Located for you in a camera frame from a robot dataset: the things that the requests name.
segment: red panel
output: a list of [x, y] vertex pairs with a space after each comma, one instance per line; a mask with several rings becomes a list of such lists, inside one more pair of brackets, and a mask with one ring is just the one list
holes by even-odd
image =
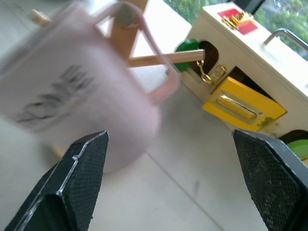
[[[240, 12], [237, 9], [232, 8], [232, 9], [229, 9], [229, 10], [226, 10], [226, 11], [219, 12], [218, 15], [220, 17], [226, 16], [227, 18], [231, 18], [232, 15], [236, 15], [236, 14], [239, 14], [239, 13]], [[246, 35], [246, 34], [252, 32], [256, 29], [258, 29], [258, 27], [251, 21], [246, 21], [246, 22], [240, 23], [238, 25], [238, 31], [242, 35]]]

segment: gold door latch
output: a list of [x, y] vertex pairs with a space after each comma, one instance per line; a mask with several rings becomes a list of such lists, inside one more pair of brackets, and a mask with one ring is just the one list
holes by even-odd
[[214, 85], [227, 72], [224, 66], [218, 65], [213, 69], [213, 71], [210, 72], [209, 75], [207, 75], [206, 73], [204, 73], [203, 65], [204, 60], [197, 61], [197, 66], [200, 68], [201, 71], [201, 79], [209, 85]]
[[240, 12], [237, 15], [232, 15], [231, 18], [228, 18], [226, 16], [223, 16], [221, 19], [228, 27], [230, 27], [233, 30], [238, 29], [238, 25], [240, 23], [251, 21], [255, 23], [254, 16], [247, 12]]

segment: tree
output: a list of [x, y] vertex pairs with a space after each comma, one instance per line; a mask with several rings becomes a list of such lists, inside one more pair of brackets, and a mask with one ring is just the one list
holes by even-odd
[[164, 0], [173, 10], [193, 24], [204, 6], [226, 2], [226, 0]]

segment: mug handle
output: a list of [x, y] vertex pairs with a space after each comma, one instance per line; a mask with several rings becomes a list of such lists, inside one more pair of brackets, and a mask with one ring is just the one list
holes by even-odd
[[168, 98], [171, 94], [173, 94], [180, 83], [180, 73], [179, 71], [169, 62], [167, 57], [162, 54], [158, 46], [156, 45], [150, 30], [145, 22], [145, 19], [143, 17], [143, 12], [134, 4], [130, 2], [125, 2], [125, 1], [120, 1], [112, 4], [111, 6], [107, 7], [104, 9], [102, 12], [100, 12], [97, 16], [94, 17], [94, 22], [95, 24], [98, 24], [101, 22], [104, 18], [107, 16], [114, 16], [118, 10], [126, 4], [129, 6], [135, 13], [135, 16], [137, 17], [138, 21], [138, 29], [140, 31], [143, 31], [148, 44], [150, 48], [152, 49], [153, 52], [155, 52], [158, 56], [158, 59], [165, 64], [165, 66], [168, 68], [168, 75], [166, 80], [158, 86], [156, 89], [153, 91], [149, 92], [149, 96], [153, 103], [155, 105], [162, 103], [166, 98]]

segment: yellow panel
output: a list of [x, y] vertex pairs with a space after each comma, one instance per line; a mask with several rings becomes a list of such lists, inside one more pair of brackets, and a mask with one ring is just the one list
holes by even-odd
[[266, 118], [277, 119], [286, 110], [277, 102], [231, 77], [213, 92], [202, 107], [218, 118], [245, 130], [259, 131]]

